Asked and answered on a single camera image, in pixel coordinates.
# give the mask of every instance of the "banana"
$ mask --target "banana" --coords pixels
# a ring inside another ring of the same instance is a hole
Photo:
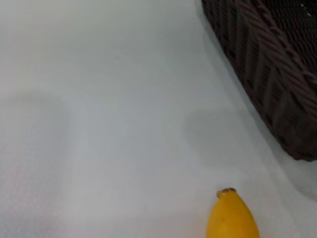
[[[217,193],[211,211],[206,238],[260,238],[251,211],[234,188]]]

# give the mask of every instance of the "wicker basket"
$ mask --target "wicker basket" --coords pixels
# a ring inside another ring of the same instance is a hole
[[[271,133],[296,160],[313,161],[317,19],[304,1],[203,0],[203,9]]]

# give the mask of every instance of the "white tablecloth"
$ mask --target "white tablecloth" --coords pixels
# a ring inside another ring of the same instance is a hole
[[[199,1],[0,11],[0,237],[203,238],[228,186],[263,238],[317,236],[317,163],[280,149]]]

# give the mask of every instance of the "dark brown basket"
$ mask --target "dark brown basket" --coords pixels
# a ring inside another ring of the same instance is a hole
[[[271,133],[317,160],[317,21],[301,0],[203,0],[204,13]]]

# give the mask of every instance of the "banana peel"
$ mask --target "banana peel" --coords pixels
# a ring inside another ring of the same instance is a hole
[[[257,224],[234,188],[217,193],[211,211],[206,238],[260,238]]]

